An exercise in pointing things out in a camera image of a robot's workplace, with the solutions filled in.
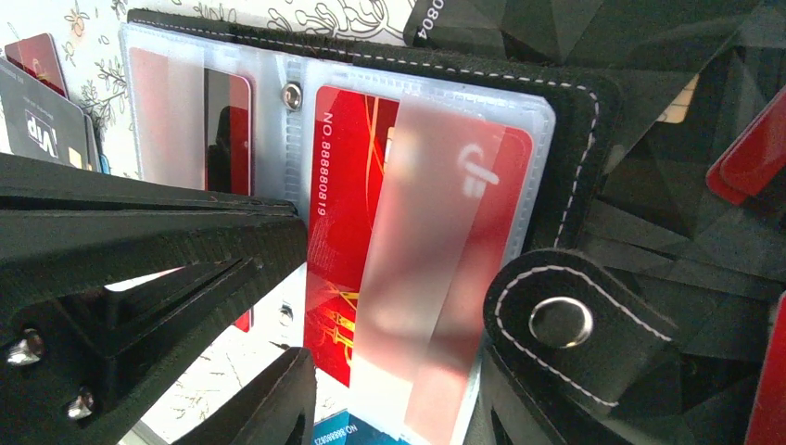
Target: translucent plastic flap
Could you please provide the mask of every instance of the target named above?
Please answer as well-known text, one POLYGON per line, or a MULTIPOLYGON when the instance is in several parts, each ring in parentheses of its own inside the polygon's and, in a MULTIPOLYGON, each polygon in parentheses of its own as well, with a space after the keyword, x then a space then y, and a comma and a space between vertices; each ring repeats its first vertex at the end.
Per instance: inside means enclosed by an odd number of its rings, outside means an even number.
POLYGON ((141 33, 126 32, 125 44, 142 179, 204 188, 204 51, 141 33))
POLYGON ((389 434, 403 420, 500 146, 511 129, 418 95, 400 101, 361 284, 354 409, 389 434))

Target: geometric textured surface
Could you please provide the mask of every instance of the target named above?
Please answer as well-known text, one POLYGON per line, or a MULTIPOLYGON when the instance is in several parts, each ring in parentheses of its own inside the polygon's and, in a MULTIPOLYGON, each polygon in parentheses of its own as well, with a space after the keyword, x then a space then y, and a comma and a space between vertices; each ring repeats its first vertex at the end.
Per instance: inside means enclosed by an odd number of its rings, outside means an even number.
MULTIPOLYGON (((786 289, 786 235, 705 184, 786 83, 737 48, 702 72, 686 120, 656 123, 605 178, 578 248, 679 328, 603 422, 634 443, 741 443, 786 289), (747 101, 743 92, 756 91, 747 101)), ((786 53, 770 53, 786 61, 786 53)))
POLYGON ((779 21, 752 14, 761 3, 453 0, 443 7, 440 0, 424 1, 414 4, 403 38, 409 46, 604 70, 631 105, 614 136, 614 145, 627 151, 735 38, 736 27, 751 22, 745 18, 756 20, 748 30, 763 28, 748 35, 779 35, 779 21))

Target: metal snap button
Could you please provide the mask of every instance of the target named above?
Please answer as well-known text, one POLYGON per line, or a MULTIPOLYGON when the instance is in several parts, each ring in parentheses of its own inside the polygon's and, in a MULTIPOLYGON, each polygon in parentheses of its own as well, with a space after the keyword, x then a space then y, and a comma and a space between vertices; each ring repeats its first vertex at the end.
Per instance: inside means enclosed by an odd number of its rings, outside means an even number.
POLYGON ((300 85, 294 82, 287 83, 281 90, 281 100, 290 111, 297 111, 303 100, 303 92, 300 90, 300 85))
POLYGON ((577 299, 544 299, 529 316, 529 332, 540 343, 552 348, 573 348, 592 333, 592 312, 577 299))

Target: vip card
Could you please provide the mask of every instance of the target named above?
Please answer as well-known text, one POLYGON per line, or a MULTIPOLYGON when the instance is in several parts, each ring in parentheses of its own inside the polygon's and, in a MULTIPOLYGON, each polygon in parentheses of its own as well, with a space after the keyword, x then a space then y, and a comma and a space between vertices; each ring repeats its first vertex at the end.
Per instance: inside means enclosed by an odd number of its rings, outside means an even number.
POLYGON ((13 154, 87 169, 89 141, 79 107, 2 58, 0 98, 13 154))

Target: screw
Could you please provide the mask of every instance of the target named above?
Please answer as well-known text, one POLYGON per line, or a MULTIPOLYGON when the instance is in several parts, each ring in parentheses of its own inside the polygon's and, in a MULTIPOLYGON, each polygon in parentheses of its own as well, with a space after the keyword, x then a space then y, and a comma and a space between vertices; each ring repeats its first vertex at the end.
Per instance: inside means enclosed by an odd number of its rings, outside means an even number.
POLYGON ((13 345, 6 356, 6 363, 12 366, 27 366, 41 360, 44 356, 44 341, 35 329, 25 329, 22 339, 13 345))
POLYGON ((95 410, 95 398, 88 387, 81 387, 76 400, 69 403, 69 419, 80 420, 92 414, 95 410))
POLYGON ((294 82, 287 83, 281 90, 281 100, 290 111, 297 111, 303 99, 303 91, 300 90, 300 85, 294 82))

